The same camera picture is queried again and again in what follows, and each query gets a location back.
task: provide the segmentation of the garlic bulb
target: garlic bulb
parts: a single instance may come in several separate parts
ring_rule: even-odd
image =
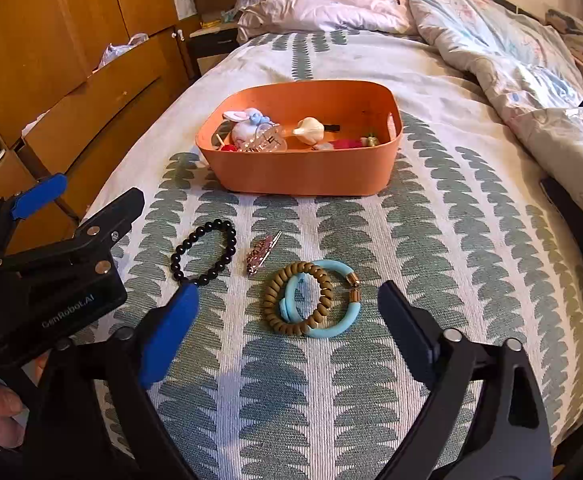
[[[313,146],[323,140],[325,127],[318,119],[307,117],[298,123],[298,127],[293,130],[293,134],[305,144]]]

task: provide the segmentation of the light blue hair tie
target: light blue hair tie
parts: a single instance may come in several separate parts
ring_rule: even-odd
[[[344,277],[349,284],[351,289],[349,291],[349,306],[347,307],[347,312],[345,316],[334,326],[329,328],[311,328],[309,327],[308,337],[316,338],[327,338],[340,335],[345,332],[358,317],[361,311],[361,281],[353,272],[350,266],[345,265],[342,262],[337,262],[335,260],[316,260],[312,262],[318,267],[322,267],[326,270],[333,270],[337,272],[342,277]],[[280,300],[280,317],[282,317],[287,323],[300,323],[303,321],[303,317],[300,316],[298,309],[296,308],[296,288],[300,282],[300,275],[294,274],[287,281],[285,287],[285,297]]]

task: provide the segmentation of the stuffed bunny toy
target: stuffed bunny toy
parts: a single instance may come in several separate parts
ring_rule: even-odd
[[[264,116],[257,108],[247,108],[244,112],[224,112],[223,117],[236,123],[231,130],[231,138],[236,146],[252,140],[261,124],[271,123],[270,118]]]

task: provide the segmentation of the bracelet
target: bracelet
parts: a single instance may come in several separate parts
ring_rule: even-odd
[[[191,246],[201,237],[214,230],[224,231],[226,234],[225,253],[220,256],[220,259],[213,267],[205,274],[201,274],[196,280],[185,278],[184,273],[180,269],[180,257],[187,249],[191,249]],[[196,231],[191,233],[187,240],[175,248],[175,253],[171,256],[171,269],[174,273],[174,280],[180,285],[190,282],[197,286],[207,285],[211,280],[215,280],[220,272],[225,270],[225,267],[231,263],[231,258],[234,254],[236,254],[236,230],[231,225],[231,222],[229,220],[222,221],[220,218],[216,218],[213,222],[205,222],[203,226],[197,227]]]
[[[273,311],[273,306],[278,301],[278,293],[285,282],[299,272],[311,274],[316,280],[318,280],[318,284],[320,285],[320,300],[316,305],[316,309],[309,317],[306,319],[299,317],[297,321],[290,324],[289,320],[282,320],[280,316]],[[322,322],[323,319],[329,315],[333,305],[333,299],[334,285],[332,285],[329,276],[321,269],[321,267],[311,262],[294,262],[280,270],[274,279],[271,280],[265,289],[264,303],[262,304],[262,307],[264,308],[266,320],[276,332],[287,335],[302,335],[318,326],[318,323]]]
[[[351,285],[349,290],[349,306],[347,307],[345,316],[334,326],[329,328],[316,328],[312,326],[307,332],[305,332],[305,335],[308,337],[334,337],[345,332],[353,322],[356,321],[356,318],[361,311],[361,281],[358,279],[358,276],[356,276],[353,269],[342,262],[337,262],[335,260],[316,260],[313,263],[323,269],[334,270],[347,279]],[[295,301],[296,287],[298,286],[299,281],[299,276],[292,276],[287,282],[285,297],[280,300],[280,316],[287,323],[297,323],[299,320],[302,320],[302,317],[300,317],[296,308]]]

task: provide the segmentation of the patterned bedspread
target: patterned bedspread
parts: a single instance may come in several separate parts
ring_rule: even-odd
[[[363,198],[223,189],[194,146],[202,122],[240,89],[308,78],[370,80],[395,94],[405,127],[387,188]],[[238,230],[234,262],[201,289],[200,316],[150,391],[201,478],[376,476],[427,396],[379,316],[377,289],[388,279],[443,327],[495,344],[521,339],[559,442],[583,416],[583,261],[542,194],[543,176],[479,87],[432,47],[366,31],[255,38],[165,112],[92,206],[131,186],[145,193],[142,216],[115,248],[129,299],[82,337],[106,338],[165,304],[175,290],[175,245],[192,226],[227,218]],[[278,230],[266,268],[247,277],[250,247]],[[185,274],[217,256],[217,239],[207,235],[186,254]],[[273,333],[260,313],[264,284],[294,260],[318,258],[344,261],[363,280],[358,320],[328,340]],[[306,309],[314,286],[299,288]],[[124,446],[100,392],[111,435]],[[442,462],[459,452],[478,394],[478,386],[467,392]]]

